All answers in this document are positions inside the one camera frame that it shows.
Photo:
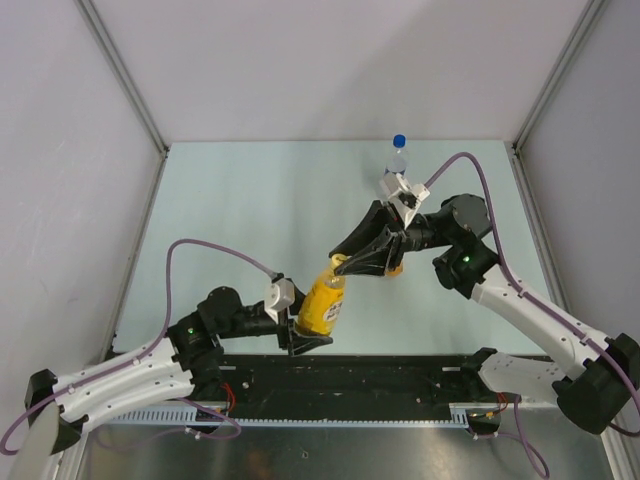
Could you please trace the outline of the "yellow juice bottle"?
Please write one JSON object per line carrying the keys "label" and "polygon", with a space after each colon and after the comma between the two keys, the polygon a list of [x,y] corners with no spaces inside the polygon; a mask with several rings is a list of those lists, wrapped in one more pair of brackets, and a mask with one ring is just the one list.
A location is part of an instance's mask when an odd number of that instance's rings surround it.
{"label": "yellow juice bottle", "polygon": [[306,295],[296,320],[296,330],[302,334],[330,336],[343,304],[346,277],[337,275],[328,266],[318,275]]}

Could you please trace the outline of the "orange Pocari Sweat bottle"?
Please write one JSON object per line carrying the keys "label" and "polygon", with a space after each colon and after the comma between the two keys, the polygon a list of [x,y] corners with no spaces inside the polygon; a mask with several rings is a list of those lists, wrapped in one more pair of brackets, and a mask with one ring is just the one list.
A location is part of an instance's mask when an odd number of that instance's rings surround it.
{"label": "orange Pocari Sweat bottle", "polygon": [[386,275],[387,277],[396,277],[396,276],[398,276],[398,275],[402,274],[402,273],[403,273],[403,271],[404,271],[403,264],[399,264],[396,268],[393,268],[393,269],[387,269],[387,270],[385,271],[385,275]]}

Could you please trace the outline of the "clear Pepsi bottle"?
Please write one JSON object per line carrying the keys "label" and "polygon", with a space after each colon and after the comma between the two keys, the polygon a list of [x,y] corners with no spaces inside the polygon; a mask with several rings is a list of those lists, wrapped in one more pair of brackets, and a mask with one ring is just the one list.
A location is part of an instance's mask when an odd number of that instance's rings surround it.
{"label": "clear Pepsi bottle", "polygon": [[386,162],[384,173],[405,175],[407,167],[407,139],[403,134],[396,134],[392,139],[392,153]]}

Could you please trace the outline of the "yellow bottle cap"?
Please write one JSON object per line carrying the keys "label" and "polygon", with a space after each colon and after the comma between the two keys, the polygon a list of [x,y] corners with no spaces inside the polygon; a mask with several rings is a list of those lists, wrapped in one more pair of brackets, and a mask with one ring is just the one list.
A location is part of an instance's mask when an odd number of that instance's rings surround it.
{"label": "yellow bottle cap", "polygon": [[330,265],[332,269],[336,269],[337,267],[341,266],[344,262],[346,262],[348,260],[348,256],[343,255],[343,254],[333,254],[330,257]]}

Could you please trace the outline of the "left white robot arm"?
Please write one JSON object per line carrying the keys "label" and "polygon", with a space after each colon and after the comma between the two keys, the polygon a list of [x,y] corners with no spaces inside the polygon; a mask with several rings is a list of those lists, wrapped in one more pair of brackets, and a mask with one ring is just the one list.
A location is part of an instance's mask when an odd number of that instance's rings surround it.
{"label": "left white robot arm", "polygon": [[54,452],[61,452],[109,420],[173,399],[211,400],[225,392],[223,339],[276,336],[291,357],[332,343],[342,294],[300,292],[286,278],[272,283],[264,300],[243,304],[231,287],[212,290],[196,310],[170,326],[159,341],[67,376],[34,373],[25,396],[28,423],[46,405],[60,417]]}

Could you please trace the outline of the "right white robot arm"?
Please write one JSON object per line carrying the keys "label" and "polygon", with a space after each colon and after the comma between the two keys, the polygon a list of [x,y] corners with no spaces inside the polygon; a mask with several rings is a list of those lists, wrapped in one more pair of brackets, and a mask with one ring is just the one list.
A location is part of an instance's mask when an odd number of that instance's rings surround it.
{"label": "right white robot arm", "polygon": [[639,394],[639,345],[621,333],[611,337],[569,315],[528,288],[483,241],[492,224],[485,200],[455,195],[430,214],[403,219],[402,201],[372,202],[357,227],[334,248],[346,256],[343,276],[385,275],[408,252],[444,248],[432,264],[447,290],[493,311],[548,356],[517,359],[491,348],[472,358],[461,376],[463,393],[484,401],[494,392],[521,394],[556,404],[574,425],[600,434]]}

